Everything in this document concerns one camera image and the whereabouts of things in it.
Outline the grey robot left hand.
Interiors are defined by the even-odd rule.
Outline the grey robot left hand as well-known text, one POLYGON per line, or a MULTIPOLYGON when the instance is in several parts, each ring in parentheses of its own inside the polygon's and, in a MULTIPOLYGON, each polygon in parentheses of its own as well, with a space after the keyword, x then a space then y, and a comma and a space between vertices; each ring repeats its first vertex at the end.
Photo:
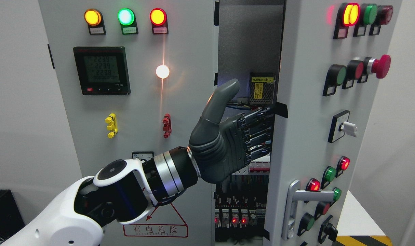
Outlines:
POLYGON ((220 183, 251 161, 271 152, 274 114, 271 106, 259 107, 222 120, 229 101, 240 89, 237 79, 218 86, 191 133, 189 147, 201 178, 220 183))

